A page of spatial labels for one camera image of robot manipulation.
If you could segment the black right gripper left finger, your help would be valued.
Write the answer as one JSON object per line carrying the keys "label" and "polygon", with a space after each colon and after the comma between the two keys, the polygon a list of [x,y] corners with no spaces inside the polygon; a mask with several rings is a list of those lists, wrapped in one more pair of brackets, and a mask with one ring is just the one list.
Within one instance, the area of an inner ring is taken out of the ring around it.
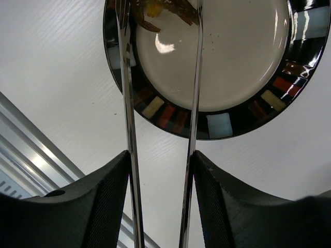
{"label": "black right gripper left finger", "polygon": [[46,196],[1,194],[1,247],[116,247],[129,153]]}

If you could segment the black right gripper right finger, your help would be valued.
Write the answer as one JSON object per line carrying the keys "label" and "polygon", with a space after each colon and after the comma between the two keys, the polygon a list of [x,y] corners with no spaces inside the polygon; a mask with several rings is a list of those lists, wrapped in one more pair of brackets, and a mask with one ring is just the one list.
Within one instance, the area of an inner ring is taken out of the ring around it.
{"label": "black right gripper right finger", "polygon": [[291,201],[237,179],[200,151],[193,162],[206,247],[330,247],[330,191]]}

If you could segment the metal serving tongs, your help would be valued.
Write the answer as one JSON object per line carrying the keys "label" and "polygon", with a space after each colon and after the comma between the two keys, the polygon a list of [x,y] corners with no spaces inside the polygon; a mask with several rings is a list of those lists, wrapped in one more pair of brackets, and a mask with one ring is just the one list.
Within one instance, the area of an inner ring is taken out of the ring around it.
{"label": "metal serving tongs", "polygon": [[[130,189],[132,202],[132,218],[133,218],[133,235],[135,247],[144,247],[144,230],[143,230],[143,215],[141,204],[141,189],[138,165],[137,139],[136,127],[134,119],[133,107],[133,90],[131,79],[130,66],[130,31],[128,30],[130,1],[115,1],[115,12],[117,20],[118,41],[119,41],[119,55],[120,68],[122,79],[122,91],[124,98],[125,120],[128,151],[130,154],[131,171],[130,171]],[[179,247],[188,247],[189,238],[189,222],[191,210],[191,195],[193,184],[193,165],[191,157],[195,151],[197,140],[197,126],[199,113],[199,96],[200,96],[200,82],[202,69],[202,51],[203,51],[203,2],[197,2],[198,12],[198,47],[197,59],[195,66],[195,78],[192,98],[192,111],[190,121],[190,133],[188,142],[188,154],[186,162],[186,173],[184,183],[184,195],[182,206],[182,217],[180,222]]]}

